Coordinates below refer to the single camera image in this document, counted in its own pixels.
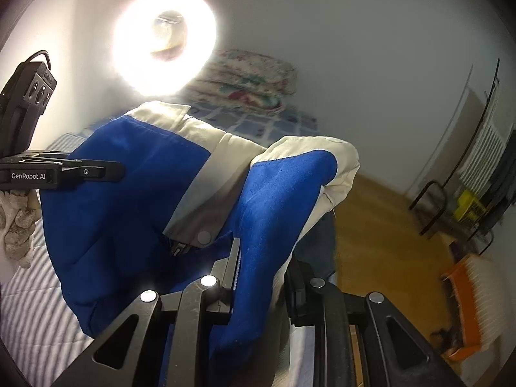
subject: mattress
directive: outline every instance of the mattress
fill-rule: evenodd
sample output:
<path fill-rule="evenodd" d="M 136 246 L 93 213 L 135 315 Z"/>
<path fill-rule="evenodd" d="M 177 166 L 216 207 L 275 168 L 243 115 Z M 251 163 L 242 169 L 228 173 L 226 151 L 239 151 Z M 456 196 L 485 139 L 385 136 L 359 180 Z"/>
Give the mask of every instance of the mattress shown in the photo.
<path fill-rule="evenodd" d="M 189 114 L 263 146 L 284 135 L 316 135 L 317 121 L 294 108 L 274 116 L 241 113 L 206 103 L 191 104 Z M 71 152 L 113 115 L 80 134 L 59 137 L 48 149 Z M 33 387 L 48 387 L 92 342 L 68 308 L 46 250 L 43 224 L 36 223 L 34 260 L 2 287 L 0 337 Z"/>

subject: dirty white glove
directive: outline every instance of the dirty white glove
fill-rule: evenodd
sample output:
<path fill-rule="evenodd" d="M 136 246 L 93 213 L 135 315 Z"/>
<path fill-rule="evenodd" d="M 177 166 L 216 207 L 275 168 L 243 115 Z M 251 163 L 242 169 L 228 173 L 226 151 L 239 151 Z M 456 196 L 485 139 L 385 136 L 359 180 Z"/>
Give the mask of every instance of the dirty white glove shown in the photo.
<path fill-rule="evenodd" d="M 0 191 L 0 248 L 22 268 L 32 262 L 32 234 L 40 218 L 41 205 L 34 190 Z"/>

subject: yellow object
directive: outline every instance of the yellow object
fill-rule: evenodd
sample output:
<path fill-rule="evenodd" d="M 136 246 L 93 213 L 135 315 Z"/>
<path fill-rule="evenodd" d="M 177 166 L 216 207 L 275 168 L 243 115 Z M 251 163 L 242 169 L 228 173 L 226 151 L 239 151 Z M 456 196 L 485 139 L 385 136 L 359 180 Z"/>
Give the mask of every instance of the yellow object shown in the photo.
<path fill-rule="evenodd" d="M 453 212 L 453 217 L 460 223 L 473 226 L 486 213 L 486 208 L 478 198 L 465 189 L 457 200 L 459 206 Z"/>

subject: blue and white jacket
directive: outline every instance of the blue and white jacket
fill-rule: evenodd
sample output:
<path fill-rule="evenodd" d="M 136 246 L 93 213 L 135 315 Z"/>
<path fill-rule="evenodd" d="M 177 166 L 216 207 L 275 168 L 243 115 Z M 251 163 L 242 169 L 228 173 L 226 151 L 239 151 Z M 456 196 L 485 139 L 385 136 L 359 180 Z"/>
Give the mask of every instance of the blue and white jacket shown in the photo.
<path fill-rule="evenodd" d="M 120 161 L 126 175 L 41 191 L 45 238 L 65 301 L 95 337 L 145 289 L 174 292 L 209 273 L 239 237 L 233 314 L 210 339 L 211 363 L 230 375 L 275 324 L 293 247 L 345 199 L 358 154 L 328 137 L 284 137 L 265 149 L 187 111 L 143 104 L 71 153 Z M 174 256 L 171 240 L 200 249 Z"/>

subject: blue fabric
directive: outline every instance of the blue fabric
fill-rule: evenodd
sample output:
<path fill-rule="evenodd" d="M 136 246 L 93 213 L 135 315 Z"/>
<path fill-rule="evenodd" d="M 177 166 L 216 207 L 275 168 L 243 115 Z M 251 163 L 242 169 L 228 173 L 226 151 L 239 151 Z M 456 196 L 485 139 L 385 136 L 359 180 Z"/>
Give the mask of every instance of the blue fabric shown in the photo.
<path fill-rule="evenodd" d="M 209 247 L 173 257 L 162 235 L 177 203 L 209 157 L 176 134 L 123 116 L 98 129 L 72 158 L 121 161 L 118 183 L 42 191 L 48 252 L 64 299 L 95 337 L 144 289 L 183 289 L 241 239 L 241 268 L 227 326 L 213 327 L 213 385 L 227 385 L 263 333 L 273 278 L 289 257 L 335 157 L 314 150 L 251 167 L 241 196 Z"/>

